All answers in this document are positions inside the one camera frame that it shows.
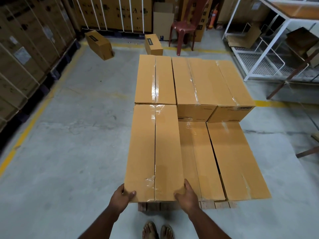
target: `foot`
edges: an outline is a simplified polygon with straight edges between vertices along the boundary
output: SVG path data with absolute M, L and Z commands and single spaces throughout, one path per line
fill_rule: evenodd
M 174 239 L 173 229 L 169 225 L 163 225 L 160 231 L 160 239 Z
M 145 224 L 142 232 L 142 239 L 158 239 L 156 227 L 152 221 Z

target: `hand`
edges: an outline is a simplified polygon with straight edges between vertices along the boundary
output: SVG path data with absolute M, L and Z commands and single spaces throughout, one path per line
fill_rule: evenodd
M 189 216 L 193 211 L 200 209 L 198 204 L 198 198 L 194 190 L 190 186 L 187 179 L 185 179 L 185 194 L 174 194 L 175 199 L 180 204 L 182 210 Z
M 120 185 L 120 187 L 117 188 L 117 190 L 114 192 L 114 194 L 111 197 L 110 203 L 107 207 L 107 210 L 109 210 L 111 213 L 114 213 L 114 216 L 118 218 L 120 214 L 125 210 L 127 205 L 129 204 L 129 201 L 133 199 L 133 197 L 136 195 L 136 191 L 133 191 L 129 194 L 123 194 L 124 192 L 124 184 Z

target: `black pallet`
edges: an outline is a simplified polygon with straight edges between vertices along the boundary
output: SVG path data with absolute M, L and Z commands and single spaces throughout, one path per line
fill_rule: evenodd
M 145 32 L 145 33 L 132 33 L 131 30 L 127 30 L 123 32 L 123 30 L 119 29 L 108 29 L 106 30 L 99 30 L 97 27 L 89 27 L 90 29 L 87 29 L 87 27 L 82 26 L 82 32 L 90 32 L 92 30 L 97 31 L 99 34 L 105 37 L 110 38 L 120 38 L 120 39 L 138 39 L 143 40 L 145 39 L 145 34 L 151 34 L 151 32 Z
M 57 62 L 54 68 L 47 74 L 46 79 L 39 86 L 37 91 L 28 99 L 23 108 L 6 124 L 0 132 L 0 153 L 18 130 L 21 124 L 25 123 L 32 112 L 43 100 L 43 98 L 50 92 L 54 83 L 61 77 L 62 71 L 70 63 L 75 52 L 80 49 L 81 45 L 77 40 L 74 40 L 70 47 L 64 52 L 62 58 Z

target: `forearm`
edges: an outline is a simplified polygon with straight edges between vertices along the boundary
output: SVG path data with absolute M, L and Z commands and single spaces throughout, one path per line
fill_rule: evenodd
M 79 239 L 110 238 L 113 224 L 119 215 L 107 207 Z
M 231 239 L 218 225 L 201 209 L 189 213 L 199 239 Z

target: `person's left hand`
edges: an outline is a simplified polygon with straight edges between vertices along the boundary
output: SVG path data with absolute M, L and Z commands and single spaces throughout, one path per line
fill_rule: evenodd
M 108 205 L 108 209 L 114 213 L 116 217 L 119 217 L 120 214 L 125 210 L 129 201 L 133 199 L 136 195 L 136 191 L 133 191 L 129 194 L 123 194 L 124 192 L 124 184 L 120 185 L 114 194 L 111 197 L 110 203 Z

